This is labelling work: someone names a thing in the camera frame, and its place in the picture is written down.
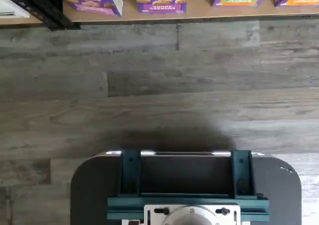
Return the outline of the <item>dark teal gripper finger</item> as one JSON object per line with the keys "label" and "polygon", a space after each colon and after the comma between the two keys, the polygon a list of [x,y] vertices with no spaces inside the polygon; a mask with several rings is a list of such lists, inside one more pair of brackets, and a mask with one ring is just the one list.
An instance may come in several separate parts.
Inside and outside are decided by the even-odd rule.
{"label": "dark teal gripper finger", "polygon": [[231,152],[235,199],[257,199],[251,150]]}
{"label": "dark teal gripper finger", "polygon": [[123,150],[121,164],[121,194],[139,195],[141,151],[136,149]]}

